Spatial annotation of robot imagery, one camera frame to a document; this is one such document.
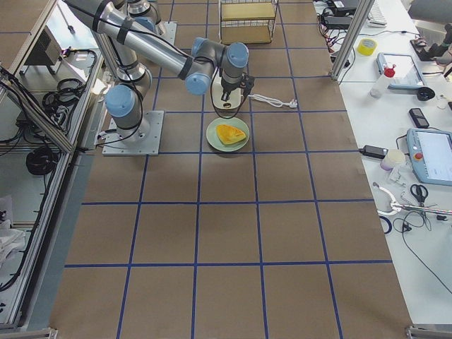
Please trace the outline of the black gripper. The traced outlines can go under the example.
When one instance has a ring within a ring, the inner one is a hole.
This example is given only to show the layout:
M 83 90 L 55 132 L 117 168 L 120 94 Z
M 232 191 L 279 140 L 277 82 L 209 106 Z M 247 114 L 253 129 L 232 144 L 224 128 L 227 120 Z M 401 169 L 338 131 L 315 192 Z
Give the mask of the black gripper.
M 247 73 L 243 73 L 238 78 L 231 78 L 226 73 L 222 73 L 221 86 L 222 86 L 222 101 L 229 101 L 230 94 L 233 90 L 242 89 L 244 95 L 250 95 L 255 84 L 255 78 Z

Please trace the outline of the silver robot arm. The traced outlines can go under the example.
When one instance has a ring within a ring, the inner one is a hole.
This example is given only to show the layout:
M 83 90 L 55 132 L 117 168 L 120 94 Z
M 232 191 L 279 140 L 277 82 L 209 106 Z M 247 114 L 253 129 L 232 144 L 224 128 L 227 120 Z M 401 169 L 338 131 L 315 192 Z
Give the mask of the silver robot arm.
M 222 97 L 226 101 L 232 91 L 240 88 L 247 97 L 254 86 L 254 77 L 245 73 L 249 50 L 241 42 L 229 46 L 205 38 L 196 38 L 188 55 L 165 41 L 136 19 L 125 14 L 120 1 L 67 1 L 72 13 L 93 32 L 105 35 L 117 53 L 119 77 L 132 83 L 133 72 L 143 71 L 137 56 L 157 64 L 185 82 L 193 95 L 203 95 L 211 87 L 217 71 L 221 72 Z
M 128 0 L 127 12 L 137 22 L 159 36 L 166 33 L 157 1 Z

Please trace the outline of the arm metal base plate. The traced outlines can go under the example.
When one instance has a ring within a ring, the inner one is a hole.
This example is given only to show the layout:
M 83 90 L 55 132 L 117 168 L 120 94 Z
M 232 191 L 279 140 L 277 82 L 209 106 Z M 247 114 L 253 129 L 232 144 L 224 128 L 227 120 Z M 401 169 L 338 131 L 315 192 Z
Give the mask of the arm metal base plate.
M 145 112 L 137 131 L 118 129 L 111 118 L 109 128 L 114 129 L 114 132 L 106 135 L 102 154 L 104 156 L 158 155 L 164 115 L 163 110 Z
M 175 21 L 161 21 L 156 25 L 156 33 L 170 44 L 174 44 L 177 32 L 177 23 Z

